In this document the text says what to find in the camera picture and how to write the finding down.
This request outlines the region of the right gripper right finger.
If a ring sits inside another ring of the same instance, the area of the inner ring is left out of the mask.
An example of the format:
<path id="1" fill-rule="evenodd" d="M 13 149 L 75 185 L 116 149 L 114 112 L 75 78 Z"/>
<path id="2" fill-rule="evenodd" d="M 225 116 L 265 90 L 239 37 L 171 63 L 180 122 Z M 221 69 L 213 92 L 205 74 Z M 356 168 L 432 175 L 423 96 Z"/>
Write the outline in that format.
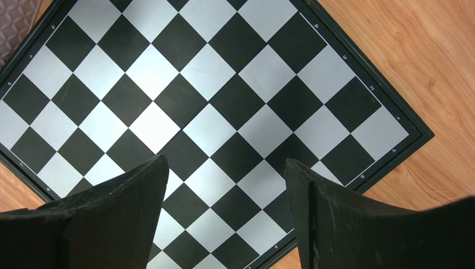
<path id="1" fill-rule="evenodd" d="M 413 211 L 363 196 L 287 159 L 302 268 L 473 268 L 474 197 Z"/>

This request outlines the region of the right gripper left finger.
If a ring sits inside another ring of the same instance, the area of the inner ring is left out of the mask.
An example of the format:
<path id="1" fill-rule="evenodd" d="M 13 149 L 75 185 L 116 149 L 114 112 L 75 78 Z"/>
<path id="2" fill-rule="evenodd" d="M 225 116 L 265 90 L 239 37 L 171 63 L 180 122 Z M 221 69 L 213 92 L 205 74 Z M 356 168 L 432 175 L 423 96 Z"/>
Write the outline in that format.
<path id="1" fill-rule="evenodd" d="M 146 268 L 169 178 L 164 155 L 34 210 L 1 213 L 2 268 Z"/>

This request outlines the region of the folding chess board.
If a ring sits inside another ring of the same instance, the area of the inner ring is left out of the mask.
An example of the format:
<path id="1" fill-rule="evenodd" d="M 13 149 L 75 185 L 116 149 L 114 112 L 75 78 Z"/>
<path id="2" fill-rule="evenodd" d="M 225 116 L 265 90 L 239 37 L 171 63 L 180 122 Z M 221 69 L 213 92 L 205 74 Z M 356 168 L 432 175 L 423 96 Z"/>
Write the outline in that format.
<path id="1" fill-rule="evenodd" d="M 148 268 L 267 268 L 286 159 L 364 192 L 433 136 L 319 1 L 55 1 L 1 71 L 1 154 L 47 200 L 167 157 Z"/>

